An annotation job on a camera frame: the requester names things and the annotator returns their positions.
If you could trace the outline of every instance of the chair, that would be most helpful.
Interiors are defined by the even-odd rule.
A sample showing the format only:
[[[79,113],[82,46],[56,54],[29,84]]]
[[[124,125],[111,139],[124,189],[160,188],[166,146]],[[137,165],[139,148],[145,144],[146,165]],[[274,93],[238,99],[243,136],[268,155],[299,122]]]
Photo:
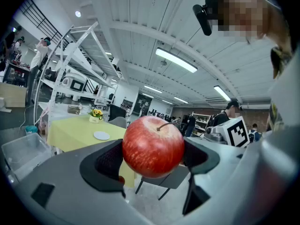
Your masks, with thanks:
[[[125,118],[126,116],[126,110],[124,110],[123,108],[120,108],[116,105],[110,105],[109,106],[109,120],[114,120],[117,117],[123,117]]]
[[[109,121],[108,123],[116,125],[120,128],[127,128],[127,120],[123,117],[117,117],[114,120]]]
[[[182,181],[185,179],[185,177],[188,175],[189,170],[188,167],[185,167],[183,165],[179,165],[174,169],[173,172],[171,172],[169,175],[163,177],[163,178],[157,178],[157,179],[150,179],[142,177],[141,182],[135,192],[135,194],[138,193],[140,190],[143,182],[147,182],[150,184],[158,185],[161,187],[168,188],[160,197],[158,200],[162,199],[167,192],[170,191],[170,189],[176,189],[179,187],[179,185],[182,183]]]

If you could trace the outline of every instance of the fluorescent light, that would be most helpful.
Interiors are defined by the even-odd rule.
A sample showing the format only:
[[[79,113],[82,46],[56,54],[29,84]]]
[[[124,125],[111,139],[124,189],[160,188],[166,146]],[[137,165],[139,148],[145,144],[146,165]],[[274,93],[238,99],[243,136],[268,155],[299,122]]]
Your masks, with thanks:
[[[148,88],[148,89],[151,89],[151,90],[153,90],[153,91],[155,91],[155,92],[159,92],[159,93],[162,93],[161,91],[158,91],[158,90],[156,90],[156,89],[154,89],[154,88],[151,88],[151,87],[148,87],[148,86],[144,86],[145,88]]]
[[[181,101],[181,102],[188,103],[188,102],[186,102],[186,101],[184,101],[184,100],[181,100],[181,99],[178,98],[178,97],[174,97],[174,98],[177,99],[177,100],[179,100],[179,101]]]
[[[169,102],[167,102],[167,101],[164,101],[164,100],[162,100],[163,102],[165,102],[165,103],[169,103]],[[172,104],[173,105],[173,103],[169,103],[169,104]]]
[[[168,59],[171,62],[174,62],[174,63],[178,64],[179,66],[182,66],[183,68],[187,69],[188,71],[190,71],[192,73],[197,71],[197,68],[194,65],[184,61],[182,58],[180,58],[180,57],[178,57],[178,56],[176,56],[176,55],[174,55],[174,54],[172,54],[172,53],[170,53],[170,52],[168,52],[164,49],[161,49],[161,48],[158,47],[156,49],[155,54],[158,55],[158,56],[161,56],[165,59]]]
[[[227,94],[223,91],[223,89],[220,88],[220,86],[214,86],[214,89],[219,93],[221,94],[221,96],[223,98],[225,98],[226,101],[231,101],[231,99],[227,96]]]
[[[146,94],[146,93],[143,93],[143,95],[145,95],[145,96],[147,96],[147,97],[150,97],[150,98],[154,98],[153,96],[150,96],[150,95],[148,95],[148,94]]]
[[[81,17],[81,12],[76,11],[76,12],[75,12],[75,15],[76,15],[76,17]]]

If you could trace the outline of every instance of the railing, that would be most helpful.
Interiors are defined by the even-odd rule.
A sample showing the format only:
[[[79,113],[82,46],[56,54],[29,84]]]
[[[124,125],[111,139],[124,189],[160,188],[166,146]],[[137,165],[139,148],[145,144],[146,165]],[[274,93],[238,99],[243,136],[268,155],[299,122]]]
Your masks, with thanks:
[[[60,41],[62,34],[45,17],[33,0],[25,0],[19,9],[24,16],[26,16],[41,32],[45,34],[45,37],[50,37],[56,44]],[[69,42],[64,39],[63,49],[65,49],[68,44]]]
[[[90,79],[88,78],[88,82],[86,83],[85,87],[83,88],[83,90],[89,90],[90,93],[93,93],[95,91],[95,87],[94,85],[91,83]]]

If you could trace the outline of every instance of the ceiling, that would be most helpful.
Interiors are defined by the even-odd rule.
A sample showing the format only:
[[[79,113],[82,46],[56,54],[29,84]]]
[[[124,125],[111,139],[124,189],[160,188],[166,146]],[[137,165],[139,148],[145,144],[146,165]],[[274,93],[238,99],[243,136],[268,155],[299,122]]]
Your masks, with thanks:
[[[124,78],[142,92],[188,106],[224,106],[214,90],[219,85],[243,104],[270,103],[273,84],[268,39],[253,41],[226,37],[215,31],[205,36],[192,7],[204,0],[59,0],[75,26],[98,21],[96,34],[106,52],[120,59]],[[82,14],[75,16],[75,11]],[[195,73],[155,54],[161,47],[198,68]],[[158,94],[144,88],[162,91]]]

